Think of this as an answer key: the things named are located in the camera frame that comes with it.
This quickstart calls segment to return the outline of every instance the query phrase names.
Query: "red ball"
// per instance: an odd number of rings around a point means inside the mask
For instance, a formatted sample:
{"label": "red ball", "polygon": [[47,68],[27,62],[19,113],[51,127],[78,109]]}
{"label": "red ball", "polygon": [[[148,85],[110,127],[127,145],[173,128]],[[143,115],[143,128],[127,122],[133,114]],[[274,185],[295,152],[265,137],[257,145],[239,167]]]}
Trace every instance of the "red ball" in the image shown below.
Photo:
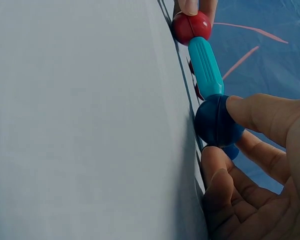
{"label": "red ball", "polygon": [[198,98],[200,98],[202,101],[204,100],[204,98],[201,96],[201,93],[200,93],[200,90],[199,90],[199,87],[198,87],[198,84],[195,84],[195,87],[194,87],[194,90],[195,90],[195,94]]}
{"label": "red ball", "polygon": [[190,40],[195,37],[203,37],[208,40],[211,35],[211,23],[201,11],[198,11],[195,16],[188,16],[180,12],[173,18],[172,30],[176,40],[188,46]]}

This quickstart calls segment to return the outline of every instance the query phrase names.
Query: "hand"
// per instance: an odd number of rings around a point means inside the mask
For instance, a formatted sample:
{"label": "hand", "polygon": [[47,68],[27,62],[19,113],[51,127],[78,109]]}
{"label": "hand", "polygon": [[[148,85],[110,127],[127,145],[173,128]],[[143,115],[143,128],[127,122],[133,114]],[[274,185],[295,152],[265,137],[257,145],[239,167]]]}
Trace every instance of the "hand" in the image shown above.
{"label": "hand", "polygon": [[199,10],[206,14],[209,17],[211,24],[213,24],[215,21],[218,0],[174,0],[173,15],[179,12],[183,12],[189,16],[197,15],[198,1]]}
{"label": "hand", "polygon": [[202,151],[207,185],[204,213],[211,239],[300,239],[300,100],[266,94],[229,97],[232,118],[286,149],[262,142],[247,130],[237,147],[284,188],[276,194],[259,187],[217,147]]}

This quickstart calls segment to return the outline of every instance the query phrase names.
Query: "navy blue sphere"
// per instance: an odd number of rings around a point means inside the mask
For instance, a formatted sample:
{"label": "navy blue sphere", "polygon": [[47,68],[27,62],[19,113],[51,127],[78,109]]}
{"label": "navy blue sphere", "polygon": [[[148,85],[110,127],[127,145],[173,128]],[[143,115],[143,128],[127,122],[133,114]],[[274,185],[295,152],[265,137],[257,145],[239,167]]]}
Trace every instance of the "navy blue sphere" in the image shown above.
{"label": "navy blue sphere", "polygon": [[195,114],[195,132],[210,146],[228,147],[236,143],[245,130],[229,115],[226,108],[228,97],[221,94],[209,96]]}
{"label": "navy blue sphere", "polygon": [[222,148],[222,150],[231,160],[234,160],[239,155],[240,152],[240,150],[234,144],[230,146],[225,146]]}

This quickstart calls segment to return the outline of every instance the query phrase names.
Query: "blue tarp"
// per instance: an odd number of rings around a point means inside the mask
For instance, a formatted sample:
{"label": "blue tarp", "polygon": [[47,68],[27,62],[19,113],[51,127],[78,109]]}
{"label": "blue tarp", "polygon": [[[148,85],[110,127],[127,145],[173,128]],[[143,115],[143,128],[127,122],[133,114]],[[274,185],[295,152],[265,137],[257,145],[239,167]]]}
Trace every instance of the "blue tarp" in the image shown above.
{"label": "blue tarp", "polygon": [[[300,99],[300,0],[220,0],[215,22],[260,29],[283,40],[251,29],[215,24],[209,41],[222,75],[258,47],[224,79],[225,94],[248,97],[265,93]],[[257,136],[279,147],[262,134]],[[277,193],[282,190],[241,153],[234,162],[261,187]]]}

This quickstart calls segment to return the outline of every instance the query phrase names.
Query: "dark blue ball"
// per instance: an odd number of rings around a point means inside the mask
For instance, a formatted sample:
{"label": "dark blue ball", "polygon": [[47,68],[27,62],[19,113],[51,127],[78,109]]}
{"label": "dark blue ball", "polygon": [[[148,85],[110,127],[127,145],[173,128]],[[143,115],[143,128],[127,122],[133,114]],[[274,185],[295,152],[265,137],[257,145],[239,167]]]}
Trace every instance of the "dark blue ball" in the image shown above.
{"label": "dark blue ball", "polygon": [[222,148],[222,150],[231,160],[234,160],[239,155],[240,152],[240,150],[234,144],[230,146],[225,146]]}
{"label": "dark blue ball", "polygon": [[221,94],[209,96],[195,114],[195,132],[210,146],[228,147],[236,143],[245,130],[229,115],[226,108],[228,97]]}

